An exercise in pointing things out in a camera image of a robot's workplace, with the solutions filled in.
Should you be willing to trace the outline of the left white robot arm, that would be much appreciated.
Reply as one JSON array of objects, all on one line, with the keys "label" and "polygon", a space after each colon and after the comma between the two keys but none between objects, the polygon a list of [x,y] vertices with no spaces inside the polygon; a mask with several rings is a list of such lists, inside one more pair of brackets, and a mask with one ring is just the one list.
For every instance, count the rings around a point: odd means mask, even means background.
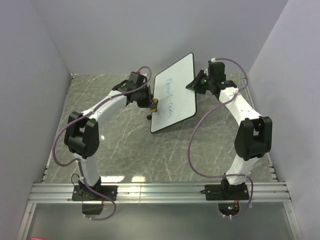
[{"label": "left white robot arm", "polygon": [[116,189],[101,185],[101,177],[96,164],[96,152],[100,146],[99,126],[116,111],[136,102],[139,108],[157,111],[159,100],[154,98],[149,86],[136,92],[125,94],[125,88],[112,91],[93,107],[79,113],[72,112],[68,123],[79,120],[66,129],[64,144],[78,162],[80,177],[74,187],[73,200],[98,201],[102,194],[113,194]]}]

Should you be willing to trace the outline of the white whiteboard black frame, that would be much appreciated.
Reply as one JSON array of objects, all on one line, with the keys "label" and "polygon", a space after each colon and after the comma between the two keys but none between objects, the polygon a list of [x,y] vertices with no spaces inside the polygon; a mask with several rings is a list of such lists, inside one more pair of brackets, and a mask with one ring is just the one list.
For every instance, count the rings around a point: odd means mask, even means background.
[{"label": "white whiteboard black frame", "polygon": [[153,97],[158,100],[158,104],[157,111],[151,114],[151,133],[159,132],[196,115],[196,93],[187,89],[187,85],[194,79],[195,64],[192,52],[155,76]]}]

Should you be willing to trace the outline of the yellow whiteboard eraser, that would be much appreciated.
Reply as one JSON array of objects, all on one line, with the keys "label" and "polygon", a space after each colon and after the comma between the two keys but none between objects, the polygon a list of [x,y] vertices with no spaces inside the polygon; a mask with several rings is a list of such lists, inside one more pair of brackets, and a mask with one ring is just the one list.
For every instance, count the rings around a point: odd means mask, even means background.
[{"label": "yellow whiteboard eraser", "polygon": [[152,104],[150,105],[150,112],[155,113],[158,110],[159,100],[157,98],[152,99]]}]

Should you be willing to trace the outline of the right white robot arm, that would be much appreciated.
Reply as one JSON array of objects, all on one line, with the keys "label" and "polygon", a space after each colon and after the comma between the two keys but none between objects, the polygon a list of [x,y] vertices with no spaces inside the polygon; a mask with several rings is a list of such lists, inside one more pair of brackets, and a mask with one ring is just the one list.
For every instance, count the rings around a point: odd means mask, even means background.
[{"label": "right white robot arm", "polygon": [[198,94],[210,91],[229,110],[238,124],[234,140],[235,158],[221,178],[220,185],[216,189],[205,188],[207,196],[213,200],[232,200],[236,197],[249,199],[245,181],[255,163],[271,150],[271,118],[255,111],[237,85],[228,81],[221,71],[207,74],[201,70],[186,88]]}]

